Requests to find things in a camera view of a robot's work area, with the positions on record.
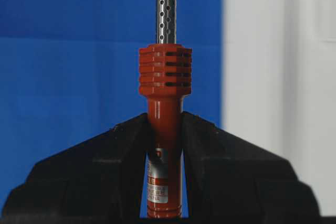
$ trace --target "label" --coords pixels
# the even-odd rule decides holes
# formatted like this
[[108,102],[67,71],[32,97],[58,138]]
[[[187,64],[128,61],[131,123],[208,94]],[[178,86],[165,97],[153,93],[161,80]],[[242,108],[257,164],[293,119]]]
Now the label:
[[168,186],[147,183],[147,200],[154,203],[168,203]]
[[[165,149],[156,148],[148,153],[147,200],[153,203],[168,203],[168,154]],[[163,185],[155,185],[156,179]]]
[[156,148],[155,153],[148,154],[148,176],[152,178],[168,178],[168,156],[167,151]]

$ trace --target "ventilation hole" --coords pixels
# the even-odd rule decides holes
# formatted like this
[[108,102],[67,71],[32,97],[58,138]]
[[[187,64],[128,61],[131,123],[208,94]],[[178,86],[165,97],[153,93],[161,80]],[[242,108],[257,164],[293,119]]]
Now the ventilation hole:
[[166,82],[165,84],[167,87],[180,87],[183,85],[182,83],[177,83],[177,82]]
[[181,57],[182,55],[177,52],[166,52],[166,56],[178,56]]
[[166,76],[182,77],[182,73],[166,73]]
[[190,87],[190,82],[166,82],[167,87]]
[[181,62],[166,62],[166,66],[169,66],[169,67],[181,67],[182,63]]

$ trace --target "blue fabric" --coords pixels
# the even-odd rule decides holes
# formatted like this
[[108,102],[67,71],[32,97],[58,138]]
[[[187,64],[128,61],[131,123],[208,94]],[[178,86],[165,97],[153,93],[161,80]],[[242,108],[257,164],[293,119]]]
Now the blue fabric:
[[[193,48],[184,110],[217,125],[221,16],[221,0],[177,1],[177,42]],[[155,0],[0,0],[0,208],[37,161],[146,111],[138,50],[154,39]]]

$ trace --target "metal rod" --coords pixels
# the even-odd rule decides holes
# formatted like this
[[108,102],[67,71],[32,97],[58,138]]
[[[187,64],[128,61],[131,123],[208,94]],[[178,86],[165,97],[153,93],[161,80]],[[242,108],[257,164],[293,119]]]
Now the metal rod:
[[176,43],[176,0],[156,0],[156,42]]

